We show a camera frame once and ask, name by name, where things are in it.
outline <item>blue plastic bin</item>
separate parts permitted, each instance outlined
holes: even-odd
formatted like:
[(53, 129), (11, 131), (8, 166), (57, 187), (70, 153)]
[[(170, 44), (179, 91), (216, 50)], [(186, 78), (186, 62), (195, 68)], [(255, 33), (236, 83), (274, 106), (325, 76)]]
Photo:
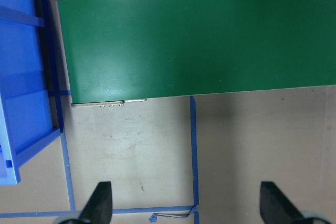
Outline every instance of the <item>blue plastic bin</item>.
[(53, 129), (34, 0), (0, 0), (0, 185), (60, 135)]

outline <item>stain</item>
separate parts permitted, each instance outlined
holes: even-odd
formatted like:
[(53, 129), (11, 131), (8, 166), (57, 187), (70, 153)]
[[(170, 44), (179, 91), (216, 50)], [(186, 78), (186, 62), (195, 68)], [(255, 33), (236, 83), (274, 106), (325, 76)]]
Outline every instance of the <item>stain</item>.
[(143, 185), (142, 185), (142, 183), (141, 183), (141, 180), (139, 180), (139, 183), (140, 183), (140, 188), (141, 188), (141, 190), (144, 192), (144, 189), (143, 189)]

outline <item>blue tray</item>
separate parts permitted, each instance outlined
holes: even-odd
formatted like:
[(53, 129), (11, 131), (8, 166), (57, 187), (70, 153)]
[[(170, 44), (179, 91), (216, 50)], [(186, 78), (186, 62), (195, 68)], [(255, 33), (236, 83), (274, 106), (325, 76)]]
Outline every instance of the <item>blue tray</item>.
[(51, 122), (34, 0), (0, 0), (0, 186), (60, 135)]

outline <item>green surface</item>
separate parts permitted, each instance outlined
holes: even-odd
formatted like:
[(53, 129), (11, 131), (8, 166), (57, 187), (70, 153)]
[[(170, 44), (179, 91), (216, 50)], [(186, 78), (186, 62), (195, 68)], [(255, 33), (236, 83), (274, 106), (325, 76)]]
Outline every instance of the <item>green surface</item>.
[(59, 0), (73, 103), (336, 84), (336, 0)]

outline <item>crumpled blue tape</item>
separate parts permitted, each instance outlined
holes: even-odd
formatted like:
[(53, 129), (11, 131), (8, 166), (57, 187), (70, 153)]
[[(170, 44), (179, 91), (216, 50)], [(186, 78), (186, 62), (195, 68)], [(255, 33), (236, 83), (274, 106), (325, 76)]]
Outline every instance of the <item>crumpled blue tape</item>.
[(194, 206), (186, 215), (172, 215), (172, 214), (160, 214), (158, 212), (155, 212), (152, 214), (152, 216), (149, 218), (149, 222), (150, 223), (154, 223), (156, 222), (158, 219), (158, 216), (161, 216), (161, 217), (169, 217), (169, 218), (179, 218), (179, 219), (185, 219), (185, 218), (188, 218), (190, 215), (194, 214), (198, 212), (198, 208), (197, 206)]

